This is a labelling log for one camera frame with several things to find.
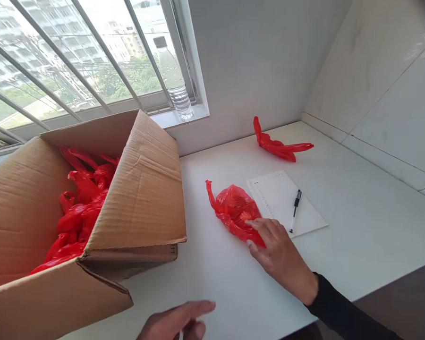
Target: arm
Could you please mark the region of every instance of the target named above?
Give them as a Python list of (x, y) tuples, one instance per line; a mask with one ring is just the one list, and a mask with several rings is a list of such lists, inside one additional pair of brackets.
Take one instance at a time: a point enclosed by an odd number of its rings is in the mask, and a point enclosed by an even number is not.
[(318, 295), (306, 306), (310, 313), (335, 330), (344, 339), (400, 339), (394, 332), (357, 308), (327, 281), (318, 275)]
[(315, 275), (277, 220), (256, 219), (247, 224), (258, 231), (267, 247), (247, 241), (252, 256), (329, 328), (345, 340), (400, 339), (336, 291), (322, 275)]

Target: cardboard box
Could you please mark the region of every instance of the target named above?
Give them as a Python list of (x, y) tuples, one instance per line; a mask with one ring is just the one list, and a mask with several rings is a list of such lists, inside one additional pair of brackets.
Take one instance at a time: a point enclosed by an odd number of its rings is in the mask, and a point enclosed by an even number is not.
[[(0, 339), (57, 339), (130, 308), (116, 281), (173, 261), (186, 241), (178, 147), (152, 119), (124, 112), (35, 137), (0, 164)], [(84, 254), (44, 262), (75, 190), (58, 146), (121, 160)]]

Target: bottle cap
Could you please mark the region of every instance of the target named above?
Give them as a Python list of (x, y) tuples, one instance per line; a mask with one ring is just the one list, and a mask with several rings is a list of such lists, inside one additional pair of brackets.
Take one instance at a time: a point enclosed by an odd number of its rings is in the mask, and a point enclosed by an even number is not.
[(154, 41), (154, 45), (156, 45), (156, 48), (167, 47), (167, 42), (165, 41), (164, 36), (155, 37), (153, 38), (153, 41)]

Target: black sleeve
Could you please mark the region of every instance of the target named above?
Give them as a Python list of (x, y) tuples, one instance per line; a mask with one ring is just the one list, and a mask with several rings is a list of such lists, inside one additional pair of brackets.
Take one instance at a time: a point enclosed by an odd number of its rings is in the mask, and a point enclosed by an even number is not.
[(345, 340), (401, 340), (336, 291), (322, 275), (315, 274), (318, 276), (318, 295), (306, 307), (326, 326)]

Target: white wall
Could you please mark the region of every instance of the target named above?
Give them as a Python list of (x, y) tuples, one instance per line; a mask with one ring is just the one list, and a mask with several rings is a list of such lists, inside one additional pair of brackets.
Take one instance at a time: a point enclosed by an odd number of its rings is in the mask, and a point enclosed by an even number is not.
[(425, 1), (355, 0), (302, 120), (425, 194)]
[(300, 119), (351, 0), (189, 2), (210, 117), (167, 130), (181, 155)]

